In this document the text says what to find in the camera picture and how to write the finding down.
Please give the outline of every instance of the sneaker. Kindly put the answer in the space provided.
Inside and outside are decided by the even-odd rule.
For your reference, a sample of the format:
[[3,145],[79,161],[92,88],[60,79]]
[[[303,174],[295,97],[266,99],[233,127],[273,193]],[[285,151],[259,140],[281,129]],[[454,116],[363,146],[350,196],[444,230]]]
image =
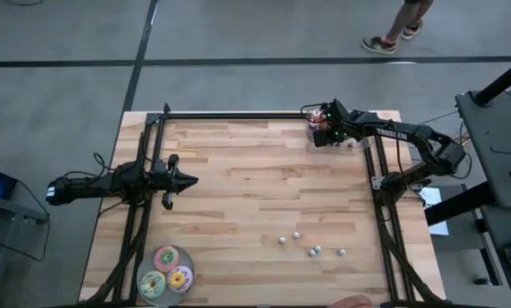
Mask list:
[[405,40],[409,40],[415,37],[415,35],[419,34],[420,28],[423,27],[423,21],[420,20],[419,24],[415,27],[409,27],[407,26],[403,31],[401,32],[401,38]]
[[391,44],[384,37],[363,38],[361,46],[373,52],[392,55],[395,53],[395,43]]

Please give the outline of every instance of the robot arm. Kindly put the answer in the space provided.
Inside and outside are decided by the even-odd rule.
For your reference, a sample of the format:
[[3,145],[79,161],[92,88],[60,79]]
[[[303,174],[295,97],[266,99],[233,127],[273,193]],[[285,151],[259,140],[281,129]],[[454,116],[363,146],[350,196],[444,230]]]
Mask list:
[[46,201],[51,205],[69,204],[78,198],[120,197],[130,204],[141,204],[146,193],[165,191],[162,203],[171,210],[171,193],[180,193],[198,182],[198,178],[185,175],[177,168],[179,157],[169,156],[167,165],[158,160],[151,173],[145,172],[142,146],[145,144],[143,133],[140,136],[137,158],[134,162],[124,163],[104,176],[68,178],[62,176],[48,185]]
[[[407,185],[429,175],[453,174],[466,155],[462,146],[448,135],[435,132],[426,125],[383,120],[367,111],[348,112],[336,99],[321,104],[320,111],[324,119],[320,121],[321,128],[313,133],[315,146],[340,143],[347,138],[360,141],[365,137],[380,135],[412,143],[419,150],[422,163],[406,170],[403,175],[391,172],[382,180],[380,195],[385,204],[394,204],[407,190]],[[439,144],[437,149],[430,141]]]

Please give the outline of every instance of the gray floor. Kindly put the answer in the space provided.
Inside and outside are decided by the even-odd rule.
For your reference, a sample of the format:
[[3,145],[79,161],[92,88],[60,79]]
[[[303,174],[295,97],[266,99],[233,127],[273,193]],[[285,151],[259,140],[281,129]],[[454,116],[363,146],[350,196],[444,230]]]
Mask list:
[[[16,8],[0,0],[0,61],[133,60],[148,3],[46,0]],[[359,38],[383,32],[400,3],[161,0],[146,58],[374,56],[358,46]],[[402,42],[397,56],[511,56],[511,0],[437,0],[425,20],[423,32]],[[455,94],[482,88],[510,66],[143,68],[133,110],[160,110],[164,102],[173,110],[291,110],[339,98],[348,108],[399,110],[403,121],[417,123],[455,110]],[[92,152],[110,160],[131,71],[0,68],[0,170],[24,180],[41,198],[48,181],[66,171],[97,171]],[[455,133],[459,125],[456,115],[432,123],[444,133]],[[476,163],[466,183],[481,181],[484,174]],[[18,199],[35,206],[23,194]],[[2,307],[78,298],[98,200],[49,210],[46,260],[37,264],[14,257],[0,293]],[[43,228],[25,226],[21,248],[39,253],[43,234]],[[472,276],[483,274],[473,252],[437,255],[449,299],[511,303],[505,287],[472,285]]]
[[[387,31],[400,2],[164,1],[146,58],[368,56],[359,39]],[[425,35],[401,46],[397,56],[510,56],[511,0],[438,0]]]

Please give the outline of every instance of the label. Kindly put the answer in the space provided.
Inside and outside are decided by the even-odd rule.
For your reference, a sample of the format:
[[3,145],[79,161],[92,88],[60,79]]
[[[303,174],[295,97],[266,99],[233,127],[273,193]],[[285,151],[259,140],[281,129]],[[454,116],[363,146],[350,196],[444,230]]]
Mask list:
[[[390,138],[396,138],[395,132],[389,131],[387,129],[377,128],[377,133],[384,137],[390,137]],[[397,139],[405,140],[407,141],[407,134],[406,133],[398,133]]]

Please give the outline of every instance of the wooden tabletop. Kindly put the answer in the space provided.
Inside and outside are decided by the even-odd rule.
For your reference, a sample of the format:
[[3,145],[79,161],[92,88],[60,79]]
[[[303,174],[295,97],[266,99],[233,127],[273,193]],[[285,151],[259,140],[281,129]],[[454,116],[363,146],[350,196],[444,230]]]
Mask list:
[[[400,120],[397,111],[378,114]],[[145,118],[146,112],[124,115],[113,166],[134,160]],[[191,254],[196,283],[184,304],[329,305],[360,293],[376,304],[389,299],[363,150],[315,149],[306,128],[302,120],[166,121],[161,157],[178,154],[181,172],[199,183],[174,197],[173,210],[156,194],[146,252],[175,245]],[[384,147],[397,170],[395,141],[385,139]],[[404,143],[401,161],[404,169],[411,163]],[[102,209],[117,201],[106,198]],[[402,199],[397,208],[410,262],[444,298],[420,202]],[[116,265],[127,213],[124,205],[99,218],[80,299]],[[310,258],[314,246],[322,251]],[[340,248],[346,256],[337,256]],[[403,294],[397,264],[395,273]]]

